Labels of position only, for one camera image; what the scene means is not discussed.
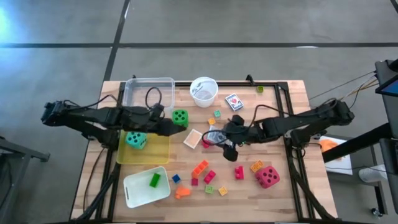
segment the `wooden table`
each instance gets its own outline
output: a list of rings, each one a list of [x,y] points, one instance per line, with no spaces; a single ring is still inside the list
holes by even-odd
[[[294,113],[309,110],[309,102],[305,91],[304,82],[301,80],[287,81],[290,97],[294,107]],[[104,82],[101,98],[107,94],[118,95],[120,82]],[[225,102],[225,97],[236,93],[244,103],[244,108],[233,112]],[[218,97],[209,108],[195,106],[189,87],[176,87],[175,109],[185,109],[189,113],[189,127],[183,133],[171,137],[170,160],[162,165],[167,170],[172,193],[168,198],[154,203],[143,205],[134,209],[127,208],[124,198],[123,179],[131,174],[147,170],[157,165],[122,165],[119,178],[116,205],[114,209],[114,222],[294,222],[297,216],[294,207],[292,186],[290,184],[289,170],[282,138],[267,144],[252,144],[239,147],[237,162],[229,162],[222,155],[222,149],[216,146],[205,149],[199,144],[191,149],[182,142],[192,128],[204,133],[209,129],[207,120],[213,117],[214,110],[221,111],[221,120],[217,126],[222,127],[233,114],[242,116],[248,124],[252,120],[254,107],[258,104],[270,105],[277,108],[275,91],[264,87],[263,93],[257,93],[255,87],[220,87]],[[98,105],[115,106],[115,102],[108,98]],[[267,108],[259,108],[256,119],[278,116],[278,112]],[[72,217],[76,218],[82,213],[83,195],[90,172],[101,146],[92,141],[88,145],[83,170],[73,205]],[[322,159],[322,153],[318,146],[311,144],[306,148],[304,158],[310,189],[319,202],[333,216],[337,216],[335,203]],[[103,175],[105,154],[103,153],[88,191],[87,203],[91,203],[98,193]],[[212,195],[204,191],[205,183],[203,174],[199,180],[199,186],[191,186],[191,172],[193,168],[206,159],[210,169],[216,172],[216,177],[211,182],[215,187]],[[280,175],[280,182],[269,189],[262,189],[254,178],[250,166],[257,160],[262,160],[264,166],[272,165]],[[244,167],[244,180],[235,180],[234,168],[238,165]],[[192,189],[189,197],[180,200],[175,199],[176,184],[171,176],[178,174],[182,182],[180,184]],[[217,189],[225,186],[228,194],[221,196]],[[108,211],[109,193],[105,198],[104,212]],[[305,199],[300,190],[302,207],[305,209]]]

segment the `yellow tray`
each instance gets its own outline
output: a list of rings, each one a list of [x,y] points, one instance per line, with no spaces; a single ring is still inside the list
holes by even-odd
[[[170,137],[147,135],[143,149],[134,149],[125,142],[126,132],[120,132],[118,164],[167,164],[169,162]]]

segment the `paper cup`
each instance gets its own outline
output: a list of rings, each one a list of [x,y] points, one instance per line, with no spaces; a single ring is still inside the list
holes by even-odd
[[[190,87],[190,94],[195,103],[202,107],[209,107],[218,93],[217,82],[209,77],[195,79]]]

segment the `concrete floor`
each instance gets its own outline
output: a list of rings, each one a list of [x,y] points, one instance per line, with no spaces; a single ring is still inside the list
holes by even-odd
[[[124,0],[5,0],[0,2],[0,43],[112,43]],[[398,14],[388,0],[133,0],[121,42],[396,42]],[[14,210],[14,223],[66,221],[78,184],[87,141],[68,128],[40,122],[45,102],[98,99],[111,49],[0,49],[0,135],[50,152],[32,161]],[[374,62],[397,58],[397,48],[119,49],[110,80],[172,77],[192,80],[305,80],[308,96],[374,70]],[[366,78],[311,101],[345,95]],[[331,134],[354,137],[387,121],[373,90],[362,91],[355,120]],[[395,223],[376,207],[370,187],[331,181],[339,217]]]

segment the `yellow lego brick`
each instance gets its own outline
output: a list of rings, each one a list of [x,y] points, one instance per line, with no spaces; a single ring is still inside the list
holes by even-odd
[[[216,123],[216,119],[214,118],[210,118],[209,120],[207,120],[209,122],[210,125],[213,125]]]
[[[227,189],[224,186],[218,189],[218,192],[220,193],[221,196],[224,196],[228,193]]]
[[[257,172],[259,169],[261,169],[262,165],[263,165],[263,163],[261,161],[257,161],[250,167],[250,169],[253,172]]]

